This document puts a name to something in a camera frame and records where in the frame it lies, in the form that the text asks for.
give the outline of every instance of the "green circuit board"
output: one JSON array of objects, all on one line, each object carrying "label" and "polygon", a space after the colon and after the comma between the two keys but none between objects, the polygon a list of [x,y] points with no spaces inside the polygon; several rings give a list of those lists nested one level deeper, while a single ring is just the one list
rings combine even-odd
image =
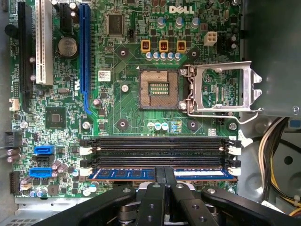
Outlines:
[{"label": "green circuit board", "polygon": [[[17,25],[17,1],[10,0],[10,23]],[[60,16],[53,9],[53,85],[43,86],[33,83],[30,111],[22,109],[19,93],[19,56],[18,41],[10,39],[11,55],[11,96],[19,100],[19,110],[12,111],[13,130],[23,131],[23,148],[21,159],[13,164],[14,171],[20,171],[20,177],[28,175],[32,167],[47,166],[47,163],[32,161],[33,148],[38,145],[54,145],[55,159],[68,163],[73,168],[79,167],[83,159],[78,153],[79,140],[98,136],[220,136],[237,137],[237,130],[229,129],[233,120],[212,118],[192,118],[183,113],[178,103],[173,108],[141,108],[141,74],[143,71],[178,71],[184,65],[214,64],[236,62],[240,60],[240,6],[231,5],[230,1],[219,1],[211,6],[206,0],[86,0],[91,8],[91,86],[89,93],[89,110],[84,109],[83,96],[80,93],[79,57],[63,57],[58,48],[62,38],[76,41],[79,51],[79,24],[72,21],[71,31],[60,28]],[[35,12],[34,0],[26,0]],[[185,6],[185,13],[171,6]],[[158,18],[164,18],[164,27],[158,26]],[[182,26],[176,24],[182,18]],[[194,29],[193,18],[199,18],[200,24]],[[217,32],[218,40],[213,46],[205,46],[207,32]],[[151,60],[142,50],[142,42],[149,43]],[[154,60],[154,53],[160,54],[160,40],[169,44],[168,53],[176,53],[178,41],[185,41],[186,47],[179,60]],[[33,36],[32,55],[35,52]],[[238,105],[239,72],[227,71],[216,74],[207,71],[203,78],[203,101],[205,107],[214,104]],[[177,100],[187,97],[186,78],[178,76]],[[193,120],[198,129],[191,130],[189,122]],[[167,130],[156,130],[154,123],[167,123]],[[48,196],[82,197],[80,190],[89,186],[90,181],[82,178],[78,183],[78,192],[73,192],[73,175],[66,173],[58,178],[50,178],[47,185],[66,188],[66,193],[55,192]],[[236,189],[236,182],[219,184],[227,189]],[[103,182],[94,193],[101,194],[111,189],[111,182]],[[24,190],[18,196],[28,197]]]}]

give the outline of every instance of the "white pci slot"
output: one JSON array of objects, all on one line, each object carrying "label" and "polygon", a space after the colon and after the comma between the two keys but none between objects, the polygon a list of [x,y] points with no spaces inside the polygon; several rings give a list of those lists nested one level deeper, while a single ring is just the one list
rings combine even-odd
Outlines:
[{"label": "white pci slot", "polygon": [[53,85],[52,5],[50,0],[35,0],[36,9],[36,83]]}]

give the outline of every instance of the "dell logo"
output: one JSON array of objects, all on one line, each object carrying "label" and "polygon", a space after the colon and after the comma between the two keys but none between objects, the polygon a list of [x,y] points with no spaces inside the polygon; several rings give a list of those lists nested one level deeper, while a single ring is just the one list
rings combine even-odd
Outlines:
[{"label": "dell logo", "polygon": [[194,14],[194,11],[192,10],[192,6],[189,6],[189,10],[187,10],[187,6],[170,6],[169,7],[169,13],[184,13],[184,14]]}]

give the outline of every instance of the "label sticker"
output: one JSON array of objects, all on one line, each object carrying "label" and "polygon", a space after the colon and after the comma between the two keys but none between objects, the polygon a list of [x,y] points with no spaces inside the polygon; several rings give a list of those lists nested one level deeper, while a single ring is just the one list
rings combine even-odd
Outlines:
[{"label": "label sticker", "polygon": [[98,71],[98,81],[111,81],[111,71]]}]

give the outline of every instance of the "motherboard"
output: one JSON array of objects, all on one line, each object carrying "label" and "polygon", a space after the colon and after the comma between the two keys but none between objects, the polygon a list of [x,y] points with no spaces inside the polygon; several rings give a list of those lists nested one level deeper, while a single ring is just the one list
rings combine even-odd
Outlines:
[{"label": "motherboard", "polygon": [[[94,197],[174,167],[197,190],[236,192],[231,118],[187,114],[188,65],[240,61],[230,0],[9,0],[16,197]],[[237,106],[240,70],[206,70],[205,108]],[[237,115],[210,112],[204,115]]]}]

